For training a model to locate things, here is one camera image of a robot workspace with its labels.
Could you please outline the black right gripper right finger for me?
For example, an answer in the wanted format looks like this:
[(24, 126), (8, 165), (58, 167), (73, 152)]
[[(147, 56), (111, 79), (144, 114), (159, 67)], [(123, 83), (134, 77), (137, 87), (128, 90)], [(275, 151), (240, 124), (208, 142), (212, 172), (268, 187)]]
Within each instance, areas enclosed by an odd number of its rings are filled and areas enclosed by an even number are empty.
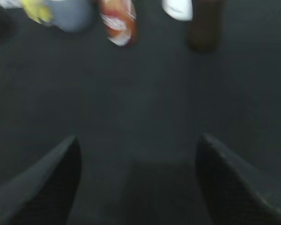
[(215, 225), (281, 225), (281, 183), (203, 134), (196, 146), (196, 178)]

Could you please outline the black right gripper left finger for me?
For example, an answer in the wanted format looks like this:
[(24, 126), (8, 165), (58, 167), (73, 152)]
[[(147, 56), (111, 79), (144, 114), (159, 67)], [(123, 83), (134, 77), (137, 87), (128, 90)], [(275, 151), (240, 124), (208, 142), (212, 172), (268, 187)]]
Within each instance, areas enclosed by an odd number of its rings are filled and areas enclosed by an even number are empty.
[(69, 136), (0, 186), (0, 225), (65, 225), (81, 180), (81, 148)]

